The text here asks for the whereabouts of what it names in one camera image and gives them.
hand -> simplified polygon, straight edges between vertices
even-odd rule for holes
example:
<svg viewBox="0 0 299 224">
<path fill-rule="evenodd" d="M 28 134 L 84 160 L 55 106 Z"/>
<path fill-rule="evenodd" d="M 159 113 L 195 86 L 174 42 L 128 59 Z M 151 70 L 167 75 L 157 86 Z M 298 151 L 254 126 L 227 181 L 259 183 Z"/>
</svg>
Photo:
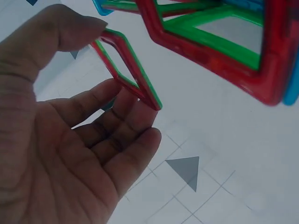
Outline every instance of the hand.
<svg viewBox="0 0 299 224">
<path fill-rule="evenodd" d="M 106 223 L 155 154 L 157 113 L 114 80 L 36 102 L 33 83 L 55 52 L 83 48 L 105 26 L 54 5 L 0 44 L 1 223 Z M 115 96 L 111 110 L 72 129 Z"/>
</svg>

red plastic frame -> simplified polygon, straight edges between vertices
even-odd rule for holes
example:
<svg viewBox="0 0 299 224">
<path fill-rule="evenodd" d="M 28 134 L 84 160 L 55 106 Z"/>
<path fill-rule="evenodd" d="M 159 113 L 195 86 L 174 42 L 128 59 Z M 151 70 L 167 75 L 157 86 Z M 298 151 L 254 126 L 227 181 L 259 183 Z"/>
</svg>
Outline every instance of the red plastic frame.
<svg viewBox="0 0 299 224">
<path fill-rule="evenodd" d="M 278 104 L 299 45 L 299 1 L 265 0 L 259 71 L 207 46 L 167 32 L 153 0 L 135 0 L 152 40 L 211 70 L 267 105 Z"/>
<path fill-rule="evenodd" d="M 127 13 L 134 13 L 134 14 L 141 14 L 140 12 L 138 11 L 132 11 L 132 10 L 126 10 L 126 9 L 118 9 L 117 7 L 113 7 L 113 6 L 105 6 L 105 9 L 110 9 L 110 10 L 115 10 L 115 11 L 122 11 L 122 12 L 127 12 Z M 178 10 L 178 11 L 171 11 L 171 12 L 164 12 L 162 13 L 162 16 L 164 18 L 166 17 L 170 17 L 170 16 L 175 16 L 175 15 L 184 15 L 184 14 L 187 14 L 187 13 L 195 13 L 197 10 L 194 10 L 194 9 L 184 9 L 184 10 Z"/>
<path fill-rule="evenodd" d="M 134 58 L 131 54 L 131 51 L 126 43 L 126 41 L 119 35 L 114 32 L 110 32 L 105 30 L 100 39 L 112 45 L 122 57 L 124 63 L 128 67 L 129 71 L 131 72 L 133 78 L 137 82 L 139 89 L 136 86 L 133 86 L 122 77 L 119 76 L 118 72 L 110 62 L 110 60 L 106 57 L 106 55 L 99 49 L 97 43 L 93 41 L 91 45 L 97 51 L 103 62 L 105 63 L 106 67 L 110 71 L 113 78 L 119 82 L 123 87 L 125 87 L 129 92 L 137 96 L 141 101 L 147 104 L 152 109 L 158 111 L 161 109 L 160 105 L 157 103 L 155 96 L 153 95 L 148 83 L 144 79 L 142 72 Z"/>
</svg>

toy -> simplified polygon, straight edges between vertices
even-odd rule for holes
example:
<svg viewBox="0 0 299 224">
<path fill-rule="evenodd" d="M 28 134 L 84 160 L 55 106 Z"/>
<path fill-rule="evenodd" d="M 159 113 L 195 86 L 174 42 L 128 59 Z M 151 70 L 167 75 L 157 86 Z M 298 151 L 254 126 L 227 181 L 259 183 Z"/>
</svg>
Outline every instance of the toy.
<svg viewBox="0 0 299 224">
<path fill-rule="evenodd" d="M 209 69 L 264 104 L 276 105 L 281 101 L 295 64 L 294 49 L 299 47 L 297 0 L 265 0 L 264 4 L 262 0 L 224 0 L 243 8 L 219 1 L 209 1 L 214 5 L 207 5 L 204 1 L 176 1 L 183 3 L 159 5 L 157 0 L 107 0 L 102 6 L 141 14 L 154 42 Z M 185 13 L 188 14 L 163 20 L 166 16 Z M 195 28 L 226 16 L 263 26 L 261 55 Z M 297 70 L 298 62 L 285 103 L 290 95 L 295 98 Z"/>
<path fill-rule="evenodd" d="M 195 2 L 180 2 L 168 5 L 159 5 L 159 11 L 163 17 L 182 15 L 186 13 L 196 12 L 207 8 L 220 5 L 217 1 L 195 1 Z M 140 14 L 134 0 L 106 0 L 101 4 L 103 9 L 112 9 L 123 12 Z"/>
<path fill-rule="evenodd" d="M 120 32 L 106 29 L 99 39 L 112 45 L 119 52 L 137 84 L 131 82 L 118 71 L 99 40 L 93 41 L 91 45 L 114 79 L 154 110 L 161 110 L 162 103 L 126 37 Z"/>
<path fill-rule="evenodd" d="M 228 41 L 219 36 L 197 29 L 196 26 L 211 22 L 227 16 L 235 16 L 250 21 L 258 26 L 263 25 L 262 15 L 243 10 L 238 7 L 223 5 L 204 11 L 187 14 L 164 22 L 164 29 L 183 36 L 194 42 L 209 46 L 233 59 L 257 70 L 259 67 L 260 56 L 236 43 Z"/>
<path fill-rule="evenodd" d="M 291 77 L 288 89 L 285 93 L 284 104 L 293 105 L 299 96 L 299 50 L 297 61 L 295 63 L 293 75 Z"/>
<path fill-rule="evenodd" d="M 102 8 L 102 3 L 104 3 L 106 0 L 93 0 L 94 6 L 96 7 L 98 13 L 102 16 L 109 15 L 113 12 L 113 10 Z"/>
<path fill-rule="evenodd" d="M 211 70 L 267 105 L 281 101 L 295 59 L 292 52 L 299 45 L 298 14 L 288 14 L 295 8 L 296 0 L 266 0 L 263 50 L 257 70 L 167 30 L 156 0 L 136 0 L 136 3 L 154 42 Z"/>
</svg>

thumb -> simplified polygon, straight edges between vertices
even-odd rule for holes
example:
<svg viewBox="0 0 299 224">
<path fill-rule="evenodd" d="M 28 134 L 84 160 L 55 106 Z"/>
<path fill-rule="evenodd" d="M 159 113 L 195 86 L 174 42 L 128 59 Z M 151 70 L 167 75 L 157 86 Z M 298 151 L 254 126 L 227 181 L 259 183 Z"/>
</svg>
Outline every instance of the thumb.
<svg viewBox="0 0 299 224">
<path fill-rule="evenodd" d="M 107 23 L 64 5 L 45 8 L 0 44 L 0 75 L 34 82 L 56 51 L 79 50 L 98 38 Z"/>
</svg>

finger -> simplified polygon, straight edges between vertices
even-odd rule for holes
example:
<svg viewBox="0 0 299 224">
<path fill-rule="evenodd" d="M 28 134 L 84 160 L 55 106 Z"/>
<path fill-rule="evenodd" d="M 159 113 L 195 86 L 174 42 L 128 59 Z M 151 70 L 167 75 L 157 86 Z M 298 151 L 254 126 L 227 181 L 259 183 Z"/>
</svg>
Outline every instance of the finger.
<svg viewBox="0 0 299 224">
<path fill-rule="evenodd" d="M 70 99 L 53 99 L 47 102 L 68 126 L 73 127 L 109 103 L 120 90 L 121 87 L 113 79 L 108 79 Z"/>
<path fill-rule="evenodd" d="M 122 89 L 112 109 L 102 114 L 91 124 L 80 126 L 74 131 L 80 136 L 86 147 L 92 148 L 108 138 L 119 127 L 136 101 L 137 97 Z"/>
<path fill-rule="evenodd" d="M 127 192 L 144 171 L 155 155 L 160 142 L 160 131 L 150 128 L 103 167 L 113 181 L 119 197 Z"/>
<path fill-rule="evenodd" d="M 56 51 L 83 48 L 99 37 L 106 25 L 64 5 L 47 7 L 0 44 L 0 74 L 34 82 Z"/>
<path fill-rule="evenodd" d="M 118 153 L 124 151 L 146 129 L 149 129 L 157 112 L 142 101 L 136 102 L 130 114 L 112 135 L 95 145 L 92 150 L 96 153 L 101 164 L 107 163 Z"/>
</svg>

